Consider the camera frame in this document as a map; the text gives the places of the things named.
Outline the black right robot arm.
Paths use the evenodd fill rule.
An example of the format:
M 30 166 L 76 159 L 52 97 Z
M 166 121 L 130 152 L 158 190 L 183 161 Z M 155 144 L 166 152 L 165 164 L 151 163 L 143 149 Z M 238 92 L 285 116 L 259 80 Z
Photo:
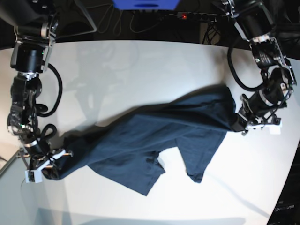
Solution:
M 38 128 L 38 118 L 54 114 L 62 97 L 61 76 L 49 63 L 61 12 L 60 5 L 53 0 L 3 0 L 0 3 L 0 17 L 13 26 L 16 37 L 10 66 L 17 74 L 10 89 L 7 130 L 22 145 L 18 157 L 26 166 L 27 183 L 40 183 L 45 170 L 59 170 L 58 159 L 72 155 L 65 149 L 51 149 L 49 140 L 57 132 L 53 124 Z M 36 102 L 42 92 L 39 76 L 48 69 L 56 76 L 59 87 L 52 109 Z

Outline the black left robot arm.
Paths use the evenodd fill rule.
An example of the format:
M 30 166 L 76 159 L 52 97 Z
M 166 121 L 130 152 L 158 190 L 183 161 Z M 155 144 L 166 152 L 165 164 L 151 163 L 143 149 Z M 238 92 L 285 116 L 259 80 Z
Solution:
M 232 130 L 242 135 L 258 128 L 279 130 L 282 121 L 276 112 L 287 106 L 297 82 L 291 63 L 282 53 L 274 35 L 275 24 L 270 12 L 261 0 L 224 0 L 222 4 L 224 12 L 232 19 L 240 34 L 227 52 L 229 69 L 236 83 L 253 93 L 251 97 L 241 95 L 242 105 Z M 241 40 L 248 42 L 260 69 L 262 83 L 256 87 L 246 86 L 233 66 L 232 52 Z

